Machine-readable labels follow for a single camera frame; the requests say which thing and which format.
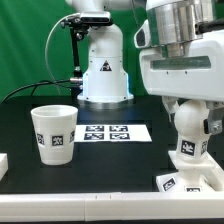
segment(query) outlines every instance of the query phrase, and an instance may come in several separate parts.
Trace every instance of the black table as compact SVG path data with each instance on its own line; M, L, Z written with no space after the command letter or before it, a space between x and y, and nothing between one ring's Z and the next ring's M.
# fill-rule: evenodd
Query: black table
M41 163L30 115L31 109L50 104L72 105L72 100L16 97L1 105L0 153L8 154L9 170L0 181L0 194L156 192L155 177L175 171L168 150L175 150L177 132L168 121L161 97L136 97L133 105L117 110L78 107L78 124L145 124L152 142L75 143L73 160L62 166ZM221 166L223 139L223 134L212 136L209 143L209 153ZM179 222L188 223L188 220L175 221ZM209 223L209 220L197 220L197 223Z

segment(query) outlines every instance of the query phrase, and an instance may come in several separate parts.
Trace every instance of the white block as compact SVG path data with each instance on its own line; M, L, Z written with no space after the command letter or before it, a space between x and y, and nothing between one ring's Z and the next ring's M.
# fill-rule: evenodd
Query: white block
M224 218L224 192L122 194L123 220Z
M0 222L85 221L84 194L0 195Z
M85 199L86 221L122 220L121 193L89 194Z
M0 180L8 170L7 154L0 154Z

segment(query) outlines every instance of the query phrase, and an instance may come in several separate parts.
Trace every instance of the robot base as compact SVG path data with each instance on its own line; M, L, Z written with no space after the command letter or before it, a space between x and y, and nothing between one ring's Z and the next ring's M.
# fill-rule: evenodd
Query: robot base
M120 109L127 106L131 106L134 104L134 97L130 94L130 96L123 101L119 102L107 102L107 103L101 103L101 102L92 102L85 99L82 99L80 96L78 97L78 104L83 107L88 107L91 109L96 110L114 110L114 109Z
M179 172L158 176L160 192L212 192L224 190L224 172L207 153L201 163L188 163L177 159L176 151L169 151L170 158Z

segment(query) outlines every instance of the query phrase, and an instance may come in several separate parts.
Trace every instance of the white paper cup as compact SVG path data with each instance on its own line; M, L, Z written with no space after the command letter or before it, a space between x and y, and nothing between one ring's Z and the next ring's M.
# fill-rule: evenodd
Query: white paper cup
M66 105L37 107L31 111L41 161L62 165L73 156L78 109Z

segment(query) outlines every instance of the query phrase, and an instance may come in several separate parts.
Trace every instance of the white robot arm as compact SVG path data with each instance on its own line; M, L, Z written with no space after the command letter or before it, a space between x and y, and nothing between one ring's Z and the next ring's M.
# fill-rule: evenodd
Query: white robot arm
M145 6L146 0L66 0L77 12L73 21L87 25L89 37L89 67L83 74L80 105L97 109L115 109L133 102L129 93L128 74L123 69L123 34L112 24L109 10L128 10ZM74 38L82 35L76 32Z
M169 154L179 172L157 177L159 190L223 191L224 173L207 146L210 135L222 131L224 21L216 20L214 0L148 0L146 11L135 35L136 47L145 48L143 83L176 113L178 131L176 152ZM190 100L179 107L178 98Z
M65 0L77 12L93 12L104 10L127 10L133 3L145 7L146 0Z

